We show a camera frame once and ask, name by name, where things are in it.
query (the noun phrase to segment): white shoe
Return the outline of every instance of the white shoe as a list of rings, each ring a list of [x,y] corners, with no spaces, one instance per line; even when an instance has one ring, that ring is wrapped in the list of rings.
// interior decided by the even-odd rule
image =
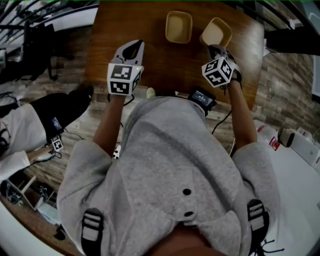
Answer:
[[[156,97],[156,91],[155,89],[153,89],[152,87],[149,87],[147,90],[146,90],[146,98],[147,99],[150,99],[150,98],[154,98]]]

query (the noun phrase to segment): red label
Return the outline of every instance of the red label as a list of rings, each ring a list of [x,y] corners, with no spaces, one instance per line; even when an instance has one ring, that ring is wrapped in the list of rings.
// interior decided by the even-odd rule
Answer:
[[[261,132],[261,130],[263,129],[263,128],[265,128],[266,126],[265,125],[261,125],[259,128],[258,128],[258,130],[256,130],[258,133],[260,133]]]
[[[280,143],[277,141],[277,139],[275,137],[273,137],[270,140],[269,145],[274,149],[274,151],[276,151],[279,148]]]

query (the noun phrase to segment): tan bowl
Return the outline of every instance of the tan bowl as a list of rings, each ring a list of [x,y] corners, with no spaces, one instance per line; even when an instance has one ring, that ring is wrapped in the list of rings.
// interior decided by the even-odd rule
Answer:
[[[169,42],[186,44],[191,39],[192,17],[182,11],[170,11],[166,16],[165,37]]]
[[[200,36],[204,46],[221,45],[226,47],[232,37],[231,28],[220,18],[213,18]]]

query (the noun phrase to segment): wooden tabletop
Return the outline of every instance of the wooden tabletop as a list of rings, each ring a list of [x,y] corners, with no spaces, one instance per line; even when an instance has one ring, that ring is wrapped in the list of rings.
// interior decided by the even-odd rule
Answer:
[[[187,44],[167,41],[166,18],[170,11],[192,16],[192,36]],[[199,37],[214,18],[223,19],[232,29],[227,49],[242,71],[242,87],[252,109],[262,66],[264,28],[244,13],[215,1],[102,1],[95,17],[87,52],[85,80],[107,85],[108,63],[125,43],[144,41],[140,85],[155,89],[171,89],[190,93],[200,86],[229,103],[228,93],[212,88],[202,76],[201,66],[208,63],[207,49]]]

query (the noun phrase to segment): gray hoodie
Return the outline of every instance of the gray hoodie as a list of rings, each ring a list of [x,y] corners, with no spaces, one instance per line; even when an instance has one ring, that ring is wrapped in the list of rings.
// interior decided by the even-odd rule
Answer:
[[[247,202],[261,200],[275,222],[280,197],[266,146],[246,145],[231,158],[191,101],[144,100],[128,118],[121,147],[118,161],[92,141],[73,149],[58,211],[80,251],[82,218],[93,207],[104,215],[102,256],[142,256],[180,222],[197,227],[216,250],[247,256]]]

